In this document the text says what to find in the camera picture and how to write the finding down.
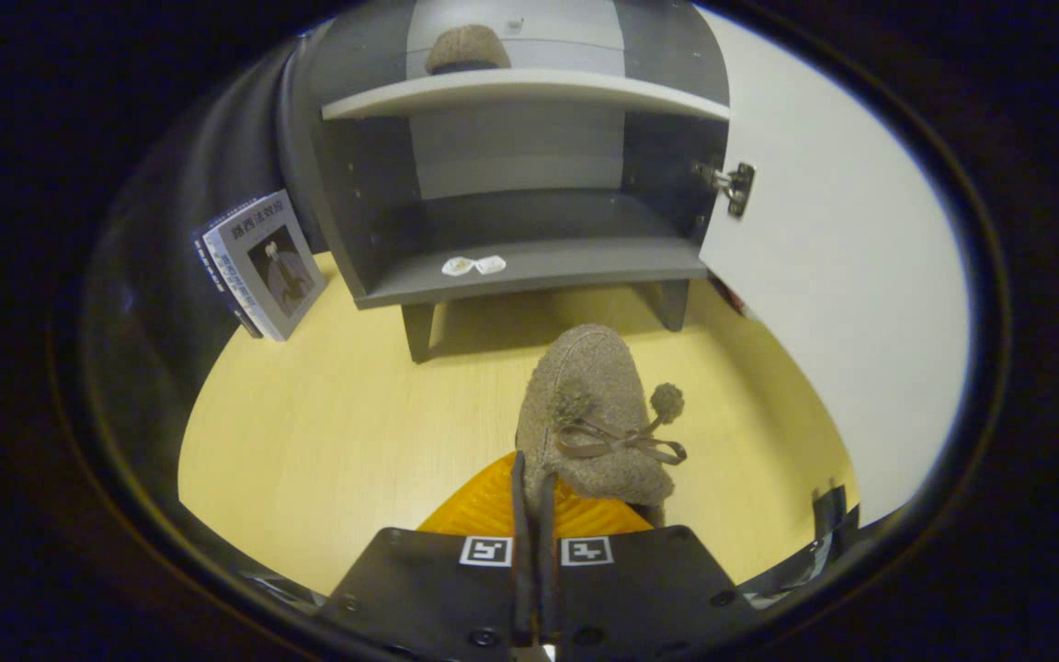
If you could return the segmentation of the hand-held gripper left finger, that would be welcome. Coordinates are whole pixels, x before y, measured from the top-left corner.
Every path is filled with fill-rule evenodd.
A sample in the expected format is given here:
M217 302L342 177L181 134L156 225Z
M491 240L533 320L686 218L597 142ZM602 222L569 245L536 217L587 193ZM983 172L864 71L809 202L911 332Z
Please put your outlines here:
M385 527L318 611L321 621L411 661L511 661L535 642L534 537L524 494L525 457L475 477L479 497L453 504L475 525L503 517L496 535Z

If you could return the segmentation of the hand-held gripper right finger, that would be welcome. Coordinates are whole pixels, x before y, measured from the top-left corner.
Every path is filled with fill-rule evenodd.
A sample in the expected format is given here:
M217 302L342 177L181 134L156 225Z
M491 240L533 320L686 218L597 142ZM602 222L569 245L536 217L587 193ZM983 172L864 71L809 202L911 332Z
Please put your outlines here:
M555 661L692 661L730 649L756 611L692 527L560 536L543 479L539 642Z

